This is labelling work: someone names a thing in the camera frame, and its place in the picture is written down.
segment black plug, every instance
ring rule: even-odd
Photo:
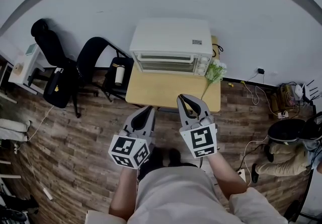
[[[262,68],[258,68],[258,69],[257,69],[257,72],[258,72],[259,74],[264,74],[264,73],[265,73],[265,71],[264,71]]]

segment table top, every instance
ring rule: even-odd
[[[14,67],[16,66],[16,64],[19,63],[19,64],[23,65],[22,71],[20,74],[15,74],[12,71],[8,82],[23,85],[24,82],[27,80],[27,78],[29,76],[29,72],[30,72],[31,68],[33,67],[39,53],[40,53],[40,48],[38,45],[36,45],[36,48],[32,54],[19,55],[17,57],[17,59],[15,60]]]
[[[218,44],[212,36],[212,43]],[[217,46],[213,45],[219,59]],[[177,96],[189,94],[201,98],[207,86],[206,77],[172,73],[143,73],[134,65],[126,92],[126,101],[132,104],[177,108]],[[220,110],[220,83],[211,84],[203,96],[211,112]]]

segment white toaster oven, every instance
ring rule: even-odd
[[[141,72],[204,76],[212,57],[210,29],[203,20],[144,19],[135,29],[130,52]]]

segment oven door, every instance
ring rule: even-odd
[[[143,72],[182,72],[194,74],[197,56],[183,53],[136,53]]]

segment oven handle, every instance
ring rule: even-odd
[[[162,58],[142,58],[142,54],[137,54],[137,59],[139,61],[149,61],[149,62],[175,62],[175,63],[192,63],[194,60],[194,55],[190,55],[187,60],[182,59],[162,59]]]

